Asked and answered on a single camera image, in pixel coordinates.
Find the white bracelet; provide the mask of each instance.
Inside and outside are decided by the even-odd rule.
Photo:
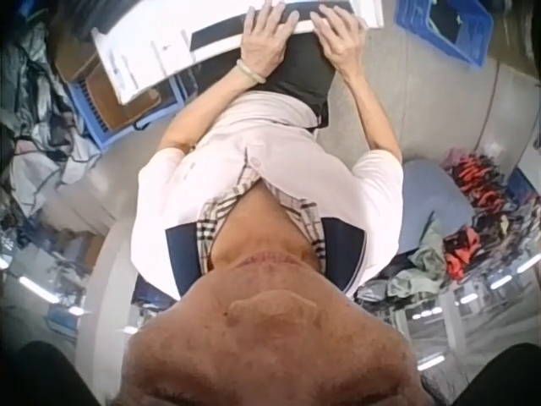
[[[261,76],[260,74],[256,74],[252,69],[246,66],[246,63],[244,63],[242,59],[237,59],[237,66],[240,70],[242,70],[245,74],[247,74],[257,83],[263,85],[267,81],[267,79],[265,79],[263,76]]]

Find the fabric pile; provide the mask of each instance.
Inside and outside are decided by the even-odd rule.
[[[14,146],[9,180],[26,217],[50,191],[81,179],[100,157],[47,56],[45,22],[2,47],[1,136]]]
[[[486,156],[453,150],[442,167],[472,204],[473,225],[444,238],[433,213],[419,248],[395,256],[359,288],[354,299],[365,310],[380,314],[428,302],[452,281],[511,266],[528,247],[541,243],[541,196],[514,199]]]
[[[377,279],[359,288],[354,300],[371,313],[430,300],[445,286],[446,270],[441,224],[433,213],[419,248],[397,255]]]
[[[541,200],[533,195],[514,201],[490,158],[455,152],[445,170],[476,211],[473,228],[464,228],[445,242],[447,271],[453,280],[510,266],[532,239],[539,238]]]
[[[480,249],[479,235],[471,227],[465,227],[445,239],[446,270],[453,281],[464,278],[467,267]]]

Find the finger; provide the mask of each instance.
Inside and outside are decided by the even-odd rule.
[[[369,30],[369,25],[364,21],[364,19],[358,20],[359,26],[361,27],[361,32],[366,33]]]
[[[276,39],[279,41],[287,41],[287,39],[292,35],[297,27],[298,19],[300,19],[300,14],[297,10],[293,11],[287,17],[287,21],[284,24],[280,24],[276,30]]]
[[[338,35],[317,13],[310,13],[310,17],[314,23],[314,28],[327,40],[329,46],[333,48],[333,44],[337,44],[340,41]]]
[[[244,34],[248,35],[252,33],[252,30],[254,29],[254,19],[255,19],[255,9],[253,7],[249,7],[248,12],[246,13],[246,17],[244,18]]]
[[[265,24],[265,32],[268,34],[274,34],[276,31],[276,27],[280,24],[281,15],[284,13],[284,10],[286,9],[286,4],[283,2],[279,2],[274,8],[272,8],[272,11],[269,14],[269,18],[266,21]]]
[[[271,13],[271,8],[272,0],[265,0],[265,2],[263,3],[263,7],[257,14],[257,21],[255,21],[255,27],[253,32],[258,33],[265,29],[267,19],[269,18],[269,14]]]
[[[359,30],[360,23],[351,13],[338,6],[335,6],[334,10],[350,30]]]
[[[338,14],[332,9],[324,6],[323,4],[320,5],[320,11],[323,13],[323,15],[327,18],[327,21],[329,21],[329,24],[331,25],[331,28],[342,38],[346,38],[349,35],[349,30],[346,27],[346,24],[344,24],[344,21],[342,18],[338,16]]]
[[[315,36],[318,37],[318,40],[320,40],[321,47],[323,48],[323,52],[325,55],[331,55],[331,44],[327,41],[327,39],[321,35],[319,30],[316,28],[314,29]]]

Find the white shirt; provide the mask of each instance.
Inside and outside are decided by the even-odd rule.
[[[328,251],[330,256],[336,252],[337,263],[361,252],[355,248],[358,241],[347,237],[360,235],[349,233],[353,229],[363,231],[359,264],[347,275],[351,281],[342,284],[348,296],[377,275],[398,250],[402,165],[387,151],[369,151],[350,171],[306,130],[315,126],[317,118],[301,101],[252,91],[232,103],[188,155],[173,148],[157,152],[139,173],[131,257],[143,278],[180,299],[178,278],[184,268],[172,265],[169,232],[186,231],[206,202],[231,190],[246,158],[268,184],[317,205],[322,220],[333,225],[325,230],[327,247],[336,243],[331,236],[339,236],[336,249]],[[348,244],[355,252],[341,252]]]

